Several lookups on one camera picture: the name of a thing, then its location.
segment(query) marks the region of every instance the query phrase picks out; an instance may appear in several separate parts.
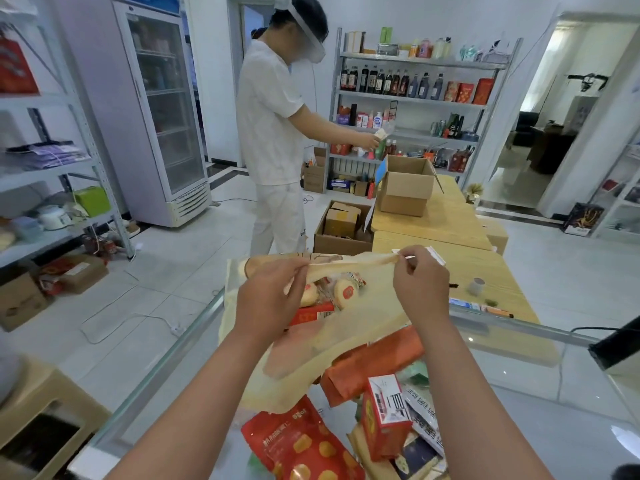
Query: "doorway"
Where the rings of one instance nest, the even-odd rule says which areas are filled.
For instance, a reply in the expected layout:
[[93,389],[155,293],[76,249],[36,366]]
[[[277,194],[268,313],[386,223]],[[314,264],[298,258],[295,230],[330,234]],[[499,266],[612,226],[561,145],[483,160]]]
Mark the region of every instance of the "doorway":
[[558,21],[485,185],[482,208],[542,217],[536,206],[638,26]]

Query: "dark bottle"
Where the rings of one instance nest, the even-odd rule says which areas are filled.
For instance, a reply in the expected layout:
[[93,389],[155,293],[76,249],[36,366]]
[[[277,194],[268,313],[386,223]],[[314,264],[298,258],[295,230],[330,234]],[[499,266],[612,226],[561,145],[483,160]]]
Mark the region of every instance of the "dark bottle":
[[360,92],[367,92],[367,83],[369,82],[369,66],[364,64],[362,75],[360,76]]
[[385,73],[382,72],[382,69],[380,69],[380,72],[378,72],[378,78],[376,79],[376,94],[382,94],[382,89],[384,88],[385,85]]
[[422,80],[420,81],[420,88],[418,89],[418,97],[420,99],[427,99],[429,95],[429,73],[425,72]]
[[358,68],[353,66],[351,72],[349,72],[349,88],[348,91],[355,91],[356,84],[358,83]]
[[397,70],[396,75],[391,81],[391,90],[390,93],[394,96],[398,94],[398,87],[400,86],[400,69]]
[[342,74],[340,75],[340,90],[349,90],[349,71],[347,71],[347,67],[342,69]]
[[404,71],[404,76],[400,81],[400,89],[398,90],[398,96],[406,97],[406,92],[409,89],[409,71]]
[[373,66],[371,72],[369,72],[369,84],[367,85],[367,92],[376,92],[376,80],[378,79],[378,66]]
[[385,79],[385,87],[382,89],[382,94],[388,95],[391,92],[391,83],[394,81],[394,76],[389,72],[387,78]]

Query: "soy sauce bottle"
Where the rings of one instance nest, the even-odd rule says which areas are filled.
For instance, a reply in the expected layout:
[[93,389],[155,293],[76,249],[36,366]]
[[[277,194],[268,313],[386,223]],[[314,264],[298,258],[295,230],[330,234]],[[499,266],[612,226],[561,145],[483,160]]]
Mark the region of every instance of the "soy sauce bottle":
[[367,83],[369,82],[369,66],[364,65],[364,69],[362,70],[362,75],[360,76],[360,92],[367,92]]

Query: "man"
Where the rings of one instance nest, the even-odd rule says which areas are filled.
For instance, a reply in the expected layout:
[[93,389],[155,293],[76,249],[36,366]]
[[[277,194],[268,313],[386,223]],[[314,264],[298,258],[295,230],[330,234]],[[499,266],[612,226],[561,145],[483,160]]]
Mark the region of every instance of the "man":
[[252,40],[244,57],[236,115],[240,151],[256,185],[257,218],[251,255],[305,250],[305,215],[300,189],[304,136],[373,150],[377,137],[330,123],[309,111],[288,67],[324,55],[326,15],[317,0],[276,5],[267,30]]

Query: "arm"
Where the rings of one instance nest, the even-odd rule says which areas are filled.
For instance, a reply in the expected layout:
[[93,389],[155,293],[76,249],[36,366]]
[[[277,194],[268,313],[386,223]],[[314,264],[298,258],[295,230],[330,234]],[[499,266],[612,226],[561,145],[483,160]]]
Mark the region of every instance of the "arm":
[[108,480],[209,478],[254,367],[300,306],[307,265],[277,260],[245,282],[234,329]]
[[552,480],[449,319],[449,272],[422,246],[400,254],[394,288],[424,346],[451,477]]

